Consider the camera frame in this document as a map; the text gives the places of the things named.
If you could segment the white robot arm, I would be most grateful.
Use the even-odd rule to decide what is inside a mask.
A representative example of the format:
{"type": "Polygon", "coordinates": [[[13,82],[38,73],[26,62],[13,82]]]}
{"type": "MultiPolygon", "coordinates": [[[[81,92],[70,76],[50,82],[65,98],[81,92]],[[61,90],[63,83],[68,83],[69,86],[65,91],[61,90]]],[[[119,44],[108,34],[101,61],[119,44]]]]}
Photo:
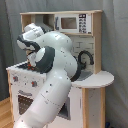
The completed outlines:
{"type": "Polygon", "coordinates": [[[43,128],[61,110],[72,82],[81,74],[81,67],[71,54],[71,39],[61,32],[46,31],[31,23],[18,36],[17,44],[21,49],[29,51],[30,64],[46,74],[46,81],[13,128],[43,128]]]}

